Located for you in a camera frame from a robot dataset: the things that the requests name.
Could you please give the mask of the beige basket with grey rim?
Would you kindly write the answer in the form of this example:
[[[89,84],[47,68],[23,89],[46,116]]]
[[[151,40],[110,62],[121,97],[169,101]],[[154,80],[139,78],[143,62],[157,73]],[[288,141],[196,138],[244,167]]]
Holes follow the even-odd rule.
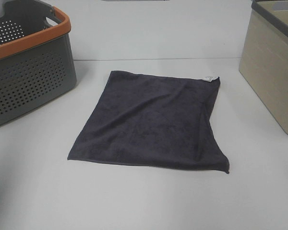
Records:
[[[239,71],[288,134],[288,0],[254,0]]]

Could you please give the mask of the dark grey towel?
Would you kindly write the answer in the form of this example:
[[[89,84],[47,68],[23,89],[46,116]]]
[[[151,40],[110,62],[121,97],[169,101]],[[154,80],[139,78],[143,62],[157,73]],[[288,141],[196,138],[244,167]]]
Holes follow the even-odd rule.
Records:
[[[112,71],[68,159],[228,173],[210,125],[219,87],[219,78]]]

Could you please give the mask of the grey basket with orange rim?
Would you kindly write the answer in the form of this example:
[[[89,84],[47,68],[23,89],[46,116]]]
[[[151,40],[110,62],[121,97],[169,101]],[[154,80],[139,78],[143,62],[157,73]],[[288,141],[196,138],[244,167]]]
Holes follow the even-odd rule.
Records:
[[[63,11],[9,0],[0,17],[0,126],[70,91],[77,78]]]

